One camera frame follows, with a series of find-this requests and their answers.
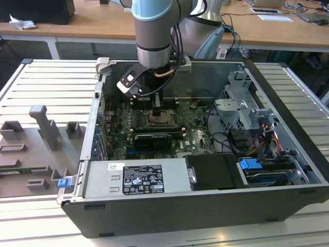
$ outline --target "robotic arm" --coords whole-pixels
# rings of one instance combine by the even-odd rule
[[[117,83],[129,97],[146,97],[160,92],[181,66],[183,52],[195,58],[209,58],[222,40],[224,29],[219,16],[222,1],[203,0],[204,7],[195,15],[190,13],[198,0],[119,1],[124,7],[132,8],[136,30],[139,63]],[[170,62],[172,46],[176,50],[176,63]],[[151,91],[142,94],[137,80]]]

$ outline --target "laptop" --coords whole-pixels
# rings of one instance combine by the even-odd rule
[[[286,0],[247,0],[254,7],[281,8]]]
[[[329,21],[329,15],[326,14],[307,14],[307,13],[297,13],[298,16],[306,20],[307,22],[316,22],[319,20],[327,20]]]

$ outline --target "motherboard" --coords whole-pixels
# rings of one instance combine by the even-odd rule
[[[195,100],[177,101],[173,109],[136,110],[122,103],[107,114],[110,160],[181,158],[188,154],[216,153],[207,133],[207,106]]]

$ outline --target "aluminum extrusion table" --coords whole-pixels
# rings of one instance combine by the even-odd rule
[[[256,66],[328,158],[328,109],[289,68],[264,63],[257,63]],[[34,60],[30,65],[21,65],[0,93],[0,123],[8,119],[19,119],[22,126],[35,127],[33,119],[29,119],[27,114],[29,106],[40,103],[48,106],[49,114],[58,126],[64,126],[68,120],[86,124],[92,91],[97,81],[94,67],[95,61],[73,60]],[[262,95],[259,94],[259,98],[266,104]],[[56,203],[56,196],[0,199],[0,245],[329,245],[329,201],[310,205],[284,222],[86,239]]]

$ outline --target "warning label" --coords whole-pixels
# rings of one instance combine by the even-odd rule
[[[164,191],[161,165],[123,167],[122,192],[125,195],[164,193]]]

